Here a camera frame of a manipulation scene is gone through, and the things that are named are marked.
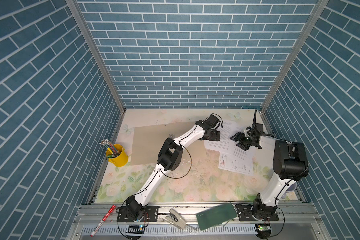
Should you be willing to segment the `printed text paper sheet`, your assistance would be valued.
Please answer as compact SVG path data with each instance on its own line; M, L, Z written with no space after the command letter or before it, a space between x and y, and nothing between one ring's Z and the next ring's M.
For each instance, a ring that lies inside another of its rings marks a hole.
M243 132L244 127L234 121L224 121L224 126L219 127L218 131L221 132L220 141L204 141L207 150L214 150L225 154L233 154L236 142L230 138L236 133Z

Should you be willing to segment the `beige cardboard folder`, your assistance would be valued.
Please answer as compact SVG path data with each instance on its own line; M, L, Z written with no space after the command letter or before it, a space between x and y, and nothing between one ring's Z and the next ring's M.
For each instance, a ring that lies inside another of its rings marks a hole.
M131 165L156 164L164 141L173 135L183 135L194 127L194 122L171 123L135 128Z

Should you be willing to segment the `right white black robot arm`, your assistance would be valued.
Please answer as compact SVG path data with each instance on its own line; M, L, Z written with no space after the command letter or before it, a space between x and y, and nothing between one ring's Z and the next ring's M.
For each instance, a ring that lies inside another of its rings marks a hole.
M309 174L309 161L303 143L283 140L263 130L262 124L253 123L244 132L230 137L244 151L250 147L261 150L266 143L274 147L271 154L274 173L265 189L257 194L251 209L253 215L260 215L259 219L275 215L279 200L288 187Z

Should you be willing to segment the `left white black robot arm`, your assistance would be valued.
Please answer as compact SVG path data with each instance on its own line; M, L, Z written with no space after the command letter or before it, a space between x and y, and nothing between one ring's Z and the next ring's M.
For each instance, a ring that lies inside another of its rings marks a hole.
M157 165L141 189L126 198L123 205L127 209L127 216L138 221L146 214L153 193L164 177L171 178L169 173L174 171L181 163L183 151L195 141L218 142L221 138L219 127L224 121L217 114L210 114L206 119L196 121L193 127L183 135L171 139L167 138L158 154Z

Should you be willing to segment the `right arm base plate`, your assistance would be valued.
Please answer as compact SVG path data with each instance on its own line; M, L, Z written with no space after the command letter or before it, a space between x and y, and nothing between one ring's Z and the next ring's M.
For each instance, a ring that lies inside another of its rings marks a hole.
M279 220L276 207L270 206L253 206L245 203L236 204L235 210L238 214L240 222L261 222L270 221L276 222Z

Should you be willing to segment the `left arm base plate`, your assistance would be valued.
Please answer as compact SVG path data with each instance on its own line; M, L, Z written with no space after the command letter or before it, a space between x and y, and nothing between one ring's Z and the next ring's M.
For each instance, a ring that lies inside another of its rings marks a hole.
M145 206L138 210L136 215L133 215L128 210L128 207L118 207L116 209L118 214L117 222L121 223L131 223L131 222L143 222L143 220L148 217L149 222L157 222L159 214L159 206Z

